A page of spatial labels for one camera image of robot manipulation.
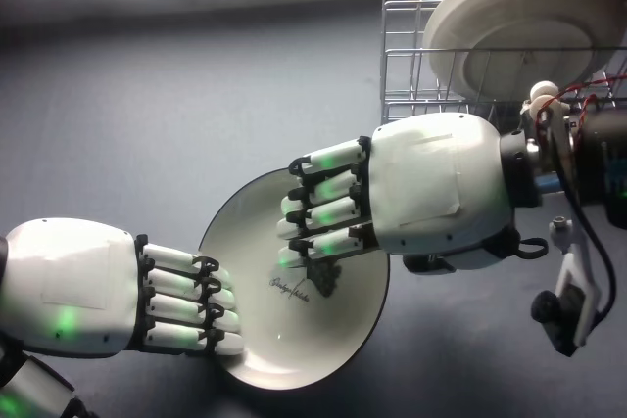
back of robotic hand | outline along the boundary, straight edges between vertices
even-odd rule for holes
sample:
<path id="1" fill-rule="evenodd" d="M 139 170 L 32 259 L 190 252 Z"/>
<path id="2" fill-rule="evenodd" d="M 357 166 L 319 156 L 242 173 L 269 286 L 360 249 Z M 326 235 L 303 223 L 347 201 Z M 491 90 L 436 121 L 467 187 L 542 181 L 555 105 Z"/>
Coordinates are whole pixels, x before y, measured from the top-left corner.
<path id="1" fill-rule="evenodd" d="M 20 407 L 33 417 L 89 416 L 72 386 L 23 350 L 241 353 L 229 288 L 214 259 L 146 236 L 79 219 L 20 225 L 0 238 L 0 416 L 23 416 Z"/>
<path id="2" fill-rule="evenodd" d="M 381 249 L 433 273 L 545 255 L 547 242 L 521 240 L 513 222 L 514 208 L 540 204 L 535 157 L 520 131 L 500 136 L 481 117 L 441 113 L 295 159 L 297 181 L 277 224 L 289 241 L 279 264 L 309 267 Z"/>

white robotic hand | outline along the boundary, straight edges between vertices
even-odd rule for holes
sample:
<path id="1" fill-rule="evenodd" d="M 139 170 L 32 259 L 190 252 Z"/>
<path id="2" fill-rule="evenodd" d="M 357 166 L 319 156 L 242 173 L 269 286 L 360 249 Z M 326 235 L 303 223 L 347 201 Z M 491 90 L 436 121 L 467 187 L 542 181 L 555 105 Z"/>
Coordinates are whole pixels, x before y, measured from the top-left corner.
<path id="1" fill-rule="evenodd" d="M 0 242 L 0 332 L 19 348 L 67 357 L 243 350 L 229 275 L 211 258 L 79 219 L 33 220 Z"/>
<path id="2" fill-rule="evenodd" d="M 520 131 L 500 136 L 481 117 L 454 113 L 402 119 L 307 154 L 288 168 L 298 186 L 281 203 L 277 232 L 289 244 L 279 264 L 311 267 L 380 248 L 442 255 L 455 271 L 545 255 L 545 240 L 521 241 L 513 226 L 515 207 L 540 203 L 533 157 Z"/>

black cable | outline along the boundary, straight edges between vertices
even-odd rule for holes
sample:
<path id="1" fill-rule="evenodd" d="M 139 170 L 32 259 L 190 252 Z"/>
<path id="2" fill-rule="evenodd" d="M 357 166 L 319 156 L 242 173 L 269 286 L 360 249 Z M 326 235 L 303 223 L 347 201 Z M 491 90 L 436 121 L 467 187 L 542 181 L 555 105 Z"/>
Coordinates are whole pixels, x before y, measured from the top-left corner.
<path id="1" fill-rule="evenodd" d="M 599 252 L 599 255 L 605 267 L 605 271 L 607 273 L 607 280 L 609 282 L 609 296 L 607 298 L 607 303 L 605 304 L 605 307 L 601 310 L 601 312 L 597 314 L 595 321 L 593 323 L 593 326 L 591 328 L 592 330 L 607 317 L 607 315 L 609 314 L 609 312 L 614 306 L 614 303 L 616 301 L 616 272 L 614 271 L 614 266 L 611 262 L 611 259 L 609 258 L 609 255 L 607 254 L 607 250 L 603 246 L 601 239 L 599 239 L 599 236 L 595 232 L 595 229 L 592 227 L 592 224 L 588 220 L 588 217 L 586 216 L 583 209 L 581 208 L 581 205 L 579 205 L 579 202 L 577 201 L 577 198 L 575 197 L 575 193 L 573 192 L 572 188 L 570 188 L 570 185 L 568 184 L 568 180 L 566 179 L 564 168 L 561 165 L 561 160 L 559 159 L 559 153 L 557 152 L 557 144 L 555 141 L 555 137 L 553 136 L 550 130 L 548 130 L 548 133 L 549 133 L 550 142 L 551 142 L 551 159 L 555 167 L 555 173 L 557 174 L 557 178 L 559 178 L 561 189 L 564 192 L 564 196 L 566 197 L 566 200 L 568 200 L 568 202 L 570 203 L 572 210 L 575 213 L 575 216 L 579 220 L 579 223 L 582 225 L 582 227 L 588 234 L 588 237 L 590 238 L 593 245 L 595 246 L 595 249 L 597 249 L 597 252 Z"/>

dish rack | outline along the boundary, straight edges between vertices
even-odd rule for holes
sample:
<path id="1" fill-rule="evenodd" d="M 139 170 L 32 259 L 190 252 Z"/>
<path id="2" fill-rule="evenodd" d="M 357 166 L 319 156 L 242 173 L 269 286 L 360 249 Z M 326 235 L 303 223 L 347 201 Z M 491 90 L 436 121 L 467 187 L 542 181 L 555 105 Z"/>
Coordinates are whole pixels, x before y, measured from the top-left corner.
<path id="1" fill-rule="evenodd" d="M 491 61 L 498 55 L 515 55 L 521 66 L 538 55 L 553 55 L 552 64 L 567 61 L 569 54 L 589 51 L 593 55 L 611 50 L 612 59 L 590 79 L 608 78 L 627 71 L 627 47 L 553 49 L 422 49 L 422 36 L 429 17 L 442 0 L 383 0 L 381 51 L 381 122 L 433 112 L 466 112 L 482 116 L 501 132 L 509 132 L 519 125 L 520 100 L 495 101 L 483 97 L 481 87 L 474 97 L 462 97 L 442 83 L 429 67 L 430 55 L 452 57 L 451 72 L 456 58 L 463 54 L 480 55 L 485 62 L 483 78 L 488 75 Z M 600 106 L 627 106 L 627 86 L 622 81 L 611 85 L 597 85 L 587 89 L 595 93 Z M 566 95 L 563 101 L 571 103 L 576 113 L 581 111 L 580 92 Z"/>

black knob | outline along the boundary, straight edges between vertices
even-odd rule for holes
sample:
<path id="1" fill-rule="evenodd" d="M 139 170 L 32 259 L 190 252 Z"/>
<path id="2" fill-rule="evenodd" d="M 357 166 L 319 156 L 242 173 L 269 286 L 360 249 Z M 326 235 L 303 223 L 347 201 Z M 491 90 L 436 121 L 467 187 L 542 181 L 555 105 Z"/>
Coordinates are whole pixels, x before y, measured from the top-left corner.
<path id="1" fill-rule="evenodd" d="M 543 291 L 531 304 L 531 318 L 539 323 L 556 322 L 561 317 L 559 299 L 551 291 Z"/>

